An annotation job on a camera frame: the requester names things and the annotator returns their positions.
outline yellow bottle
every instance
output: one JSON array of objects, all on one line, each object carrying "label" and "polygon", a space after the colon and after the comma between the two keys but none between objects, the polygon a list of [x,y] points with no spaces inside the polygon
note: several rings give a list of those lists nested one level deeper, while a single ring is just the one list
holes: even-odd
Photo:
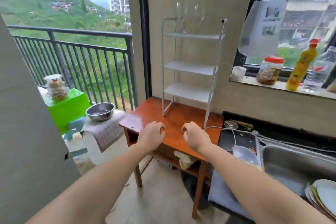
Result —
[{"label": "yellow bottle", "polygon": [[307,73],[310,63],[317,56],[316,46],[318,41],[318,39],[310,40],[309,47],[301,53],[300,58],[297,61],[296,66],[294,67],[293,72],[289,76],[289,79],[286,83],[287,90],[296,91],[300,86],[302,79]]}]

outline stacked plates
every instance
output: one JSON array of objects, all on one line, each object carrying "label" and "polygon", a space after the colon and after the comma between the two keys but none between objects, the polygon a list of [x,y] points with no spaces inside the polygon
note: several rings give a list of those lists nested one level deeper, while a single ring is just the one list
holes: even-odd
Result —
[{"label": "stacked plates", "polygon": [[317,180],[312,185],[307,184],[305,194],[317,210],[336,222],[336,182]]}]

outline stainless steel sink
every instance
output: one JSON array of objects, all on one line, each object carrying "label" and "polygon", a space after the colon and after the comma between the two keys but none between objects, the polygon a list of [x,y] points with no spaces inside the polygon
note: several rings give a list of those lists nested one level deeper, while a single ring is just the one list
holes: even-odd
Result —
[{"label": "stainless steel sink", "polygon": [[305,197],[307,183],[318,179],[336,182],[336,158],[275,140],[256,139],[256,143],[265,172],[301,197]]}]

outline metal railing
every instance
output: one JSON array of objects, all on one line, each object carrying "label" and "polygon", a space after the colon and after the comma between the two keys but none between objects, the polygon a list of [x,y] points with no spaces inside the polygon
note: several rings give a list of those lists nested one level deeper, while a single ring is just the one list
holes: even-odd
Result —
[{"label": "metal railing", "polygon": [[[138,106],[132,34],[18,25],[7,27],[48,34],[49,39],[12,35],[37,85],[45,84],[45,76],[59,73],[68,87],[85,92],[91,103],[114,102],[117,109],[122,105],[124,111]],[[126,49],[59,41],[54,33],[100,37],[102,42],[111,38],[124,39],[125,43],[121,44],[126,44]]]}]

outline red cap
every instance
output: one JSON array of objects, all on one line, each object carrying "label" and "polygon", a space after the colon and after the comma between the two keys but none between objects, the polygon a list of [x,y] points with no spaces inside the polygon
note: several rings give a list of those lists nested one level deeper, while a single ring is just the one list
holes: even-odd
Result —
[{"label": "red cap", "polygon": [[318,39],[312,39],[310,40],[310,47],[316,47],[317,46],[317,43],[319,42]]},{"label": "red cap", "polygon": [[275,63],[275,64],[282,64],[285,62],[282,57],[277,57],[277,56],[268,56],[265,58],[265,61],[270,62],[270,63]]}]

